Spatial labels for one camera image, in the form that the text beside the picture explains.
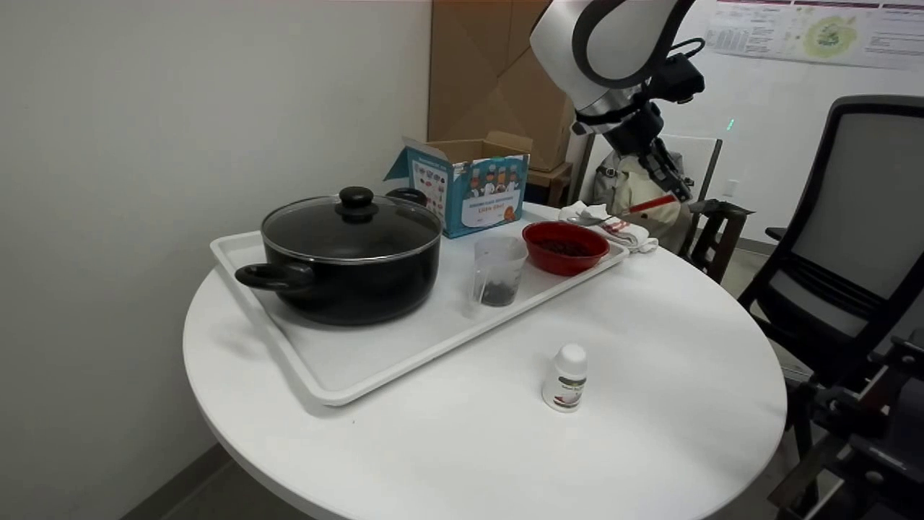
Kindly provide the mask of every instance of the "pot handle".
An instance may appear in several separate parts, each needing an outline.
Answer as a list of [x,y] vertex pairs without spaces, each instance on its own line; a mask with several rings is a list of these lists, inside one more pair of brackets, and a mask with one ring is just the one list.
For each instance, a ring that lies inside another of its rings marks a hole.
[[253,267],[242,267],[235,271],[235,277],[251,290],[269,290],[269,291],[281,291],[281,290],[307,290],[313,284],[313,270],[278,270],[272,262],[253,262]]

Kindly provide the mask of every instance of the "bottle cap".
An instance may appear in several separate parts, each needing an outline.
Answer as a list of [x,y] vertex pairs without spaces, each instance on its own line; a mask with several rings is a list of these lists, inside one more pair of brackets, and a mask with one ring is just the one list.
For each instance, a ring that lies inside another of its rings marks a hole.
[[585,350],[580,345],[567,345],[558,350],[558,372],[567,378],[585,378]]

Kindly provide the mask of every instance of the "cup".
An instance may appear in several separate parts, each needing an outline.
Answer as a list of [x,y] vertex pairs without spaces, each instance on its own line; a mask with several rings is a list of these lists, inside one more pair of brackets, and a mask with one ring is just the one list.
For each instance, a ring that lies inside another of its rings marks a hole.
[[473,244],[473,300],[509,307],[518,297],[526,246],[520,238],[483,238]]

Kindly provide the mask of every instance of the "cardboard box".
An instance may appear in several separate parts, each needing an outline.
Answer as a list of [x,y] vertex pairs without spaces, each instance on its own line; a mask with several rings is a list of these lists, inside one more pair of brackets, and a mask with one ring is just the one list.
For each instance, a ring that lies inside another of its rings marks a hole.
[[552,209],[562,209],[568,203],[568,186],[572,186],[572,166],[559,166],[554,171],[528,171],[526,180],[526,199],[528,203],[541,203],[541,205],[552,205]]
[[522,218],[532,138],[487,134],[460,142],[411,142],[388,180],[402,180],[443,215],[445,238],[476,233]]
[[567,161],[572,105],[528,49],[548,0],[434,0],[428,138],[505,131],[535,138],[532,166]]

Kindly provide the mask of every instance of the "red bowl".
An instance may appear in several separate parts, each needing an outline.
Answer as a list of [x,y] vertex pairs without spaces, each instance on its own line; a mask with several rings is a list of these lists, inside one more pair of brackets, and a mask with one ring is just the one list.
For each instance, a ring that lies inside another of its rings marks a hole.
[[580,225],[568,222],[535,222],[522,229],[528,261],[552,275],[572,277],[600,262],[610,244]]

